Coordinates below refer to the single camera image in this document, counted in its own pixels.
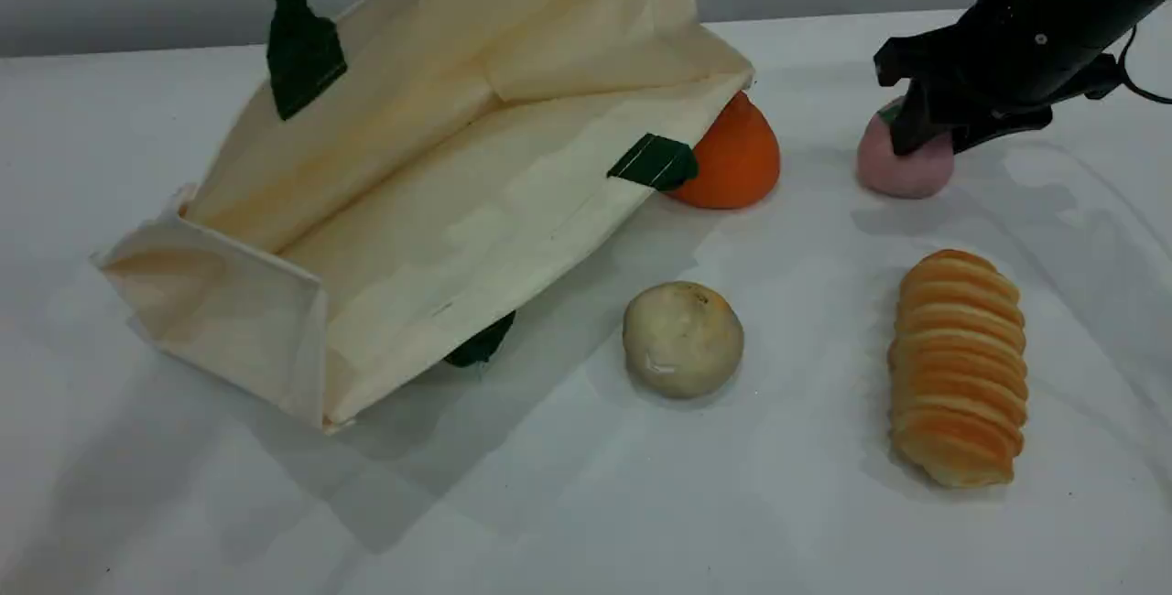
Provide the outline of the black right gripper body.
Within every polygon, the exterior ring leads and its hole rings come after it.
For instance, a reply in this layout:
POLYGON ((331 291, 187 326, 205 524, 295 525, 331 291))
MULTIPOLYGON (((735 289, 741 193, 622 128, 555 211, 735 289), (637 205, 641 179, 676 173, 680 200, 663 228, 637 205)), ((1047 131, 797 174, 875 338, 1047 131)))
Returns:
POLYGON ((1105 50, 1134 23, 1137 0, 979 0, 949 27, 890 37, 875 52, 875 78, 911 81, 917 118, 933 124, 1097 102, 1123 83, 1105 50))

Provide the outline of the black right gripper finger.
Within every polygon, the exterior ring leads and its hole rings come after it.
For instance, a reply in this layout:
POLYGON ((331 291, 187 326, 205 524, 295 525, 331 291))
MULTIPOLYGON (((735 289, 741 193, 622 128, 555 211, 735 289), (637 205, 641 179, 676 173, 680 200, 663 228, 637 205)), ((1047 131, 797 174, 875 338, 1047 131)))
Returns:
POLYGON ((1026 132, 1042 131, 1052 121, 1050 107, 1031 112, 993 112, 988 116, 970 121, 963 126, 950 129, 950 148, 954 153, 963 153, 973 148, 983 145, 984 142, 1001 139, 1009 135, 1021 135, 1026 132))
POLYGON ((911 81, 899 111, 890 121, 897 157, 908 157, 955 124, 955 98, 949 86, 938 81, 911 81))

